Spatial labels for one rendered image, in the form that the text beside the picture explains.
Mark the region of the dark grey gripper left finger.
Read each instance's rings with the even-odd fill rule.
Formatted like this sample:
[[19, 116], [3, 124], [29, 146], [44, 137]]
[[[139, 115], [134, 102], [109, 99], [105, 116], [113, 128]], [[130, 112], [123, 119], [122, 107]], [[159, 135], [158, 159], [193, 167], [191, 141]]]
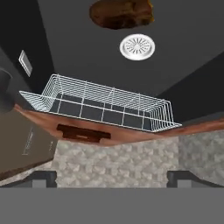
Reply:
[[2, 188], [57, 188], [56, 171], [34, 171], [26, 178], [2, 185]]

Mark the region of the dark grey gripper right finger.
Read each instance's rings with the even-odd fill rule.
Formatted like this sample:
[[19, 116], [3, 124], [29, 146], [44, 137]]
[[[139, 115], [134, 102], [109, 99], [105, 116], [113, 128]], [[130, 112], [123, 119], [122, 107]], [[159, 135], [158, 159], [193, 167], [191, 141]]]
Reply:
[[218, 185], [213, 182], [198, 178], [190, 171], [168, 171], [167, 179], [168, 181], [166, 186], [168, 188], [224, 188], [224, 185]]

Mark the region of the white round sink drain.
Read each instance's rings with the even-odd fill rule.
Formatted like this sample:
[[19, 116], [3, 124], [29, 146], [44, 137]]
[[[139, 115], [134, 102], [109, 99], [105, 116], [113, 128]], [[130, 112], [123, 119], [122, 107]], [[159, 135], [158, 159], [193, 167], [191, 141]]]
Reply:
[[119, 45], [122, 56], [128, 60], [147, 60], [156, 50], [155, 42], [145, 34], [126, 36]]

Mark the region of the dark grey sink basin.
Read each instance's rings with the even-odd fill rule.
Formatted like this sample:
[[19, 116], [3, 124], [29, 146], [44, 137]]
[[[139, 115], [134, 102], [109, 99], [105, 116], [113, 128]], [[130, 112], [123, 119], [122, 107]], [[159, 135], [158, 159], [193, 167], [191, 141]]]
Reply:
[[[171, 102], [186, 123], [224, 117], [224, 0], [151, 0], [155, 21], [110, 30], [88, 15], [96, 0], [38, 0], [56, 73]], [[119, 50], [130, 34], [156, 50], [130, 60]]]

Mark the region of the tan cupboard door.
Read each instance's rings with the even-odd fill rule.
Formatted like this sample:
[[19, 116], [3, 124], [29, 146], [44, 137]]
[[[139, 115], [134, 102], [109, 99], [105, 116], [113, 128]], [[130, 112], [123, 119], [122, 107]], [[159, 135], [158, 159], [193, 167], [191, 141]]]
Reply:
[[[23, 150], [33, 128], [29, 155]], [[0, 181], [52, 161], [58, 140], [16, 110], [0, 114]]]

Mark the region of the brown wooden drawer front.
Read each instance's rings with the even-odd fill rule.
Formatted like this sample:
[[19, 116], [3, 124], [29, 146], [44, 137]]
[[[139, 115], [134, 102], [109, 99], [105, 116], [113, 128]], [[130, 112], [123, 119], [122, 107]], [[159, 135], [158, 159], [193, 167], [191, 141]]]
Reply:
[[[15, 105], [14, 109], [17, 112], [19, 112], [22, 116], [26, 117], [27, 119], [34, 122], [42, 129], [47, 131], [52, 136], [57, 137], [59, 140], [67, 140], [71, 142], [78, 142], [84, 144], [96, 144], [99, 146], [115, 146], [118, 144], [130, 144], [148, 140], [157, 140], [167, 137], [178, 137], [181, 135], [190, 135], [214, 130], [224, 130], [224, 117], [218, 120], [198, 122], [195, 124], [186, 125], [184, 127], [159, 131], [157, 133], [151, 133], [136, 129], [125, 129], [122, 127], [107, 125], [99, 122], [90, 122], [61, 115], [53, 115], [44, 112], [27, 110], [21, 108], [17, 104]], [[90, 142], [83, 142], [80, 140], [64, 138], [63, 133], [57, 130], [57, 126], [59, 124], [89, 130], [108, 132], [111, 134], [111, 138], [110, 139], [102, 138], [99, 143], [90, 143]]]

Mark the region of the dark grey round object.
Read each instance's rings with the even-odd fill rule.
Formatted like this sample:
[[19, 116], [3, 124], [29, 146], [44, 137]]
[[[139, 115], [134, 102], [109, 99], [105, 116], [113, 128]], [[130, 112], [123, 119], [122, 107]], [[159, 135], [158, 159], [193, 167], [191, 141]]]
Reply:
[[0, 113], [8, 113], [13, 110], [15, 101], [8, 93], [8, 86], [11, 82], [10, 74], [0, 68]]

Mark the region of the small white rectangular plate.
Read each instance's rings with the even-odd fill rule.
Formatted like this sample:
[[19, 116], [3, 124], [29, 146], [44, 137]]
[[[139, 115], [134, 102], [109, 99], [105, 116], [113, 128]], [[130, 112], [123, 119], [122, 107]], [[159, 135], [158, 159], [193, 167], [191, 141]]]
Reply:
[[32, 64], [29, 61], [29, 59], [28, 59], [24, 50], [21, 51], [21, 53], [19, 55], [19, 58], [18, 58], [18, 61], [19, 61], [20, 65], [23, 67], [23, 69], [25, 70], [26, 74], [28, 76], [31, 76], [31, 74], [32, 74]]

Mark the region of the brown potato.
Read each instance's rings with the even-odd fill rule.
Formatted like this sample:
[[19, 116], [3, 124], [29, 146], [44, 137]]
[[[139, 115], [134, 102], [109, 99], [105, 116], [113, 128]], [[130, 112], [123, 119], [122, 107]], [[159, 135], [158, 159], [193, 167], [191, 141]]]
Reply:
[[111, 30], [131, 29], [155, 21], [150, 0], [98, 0], [89, 8], [92, 21]]

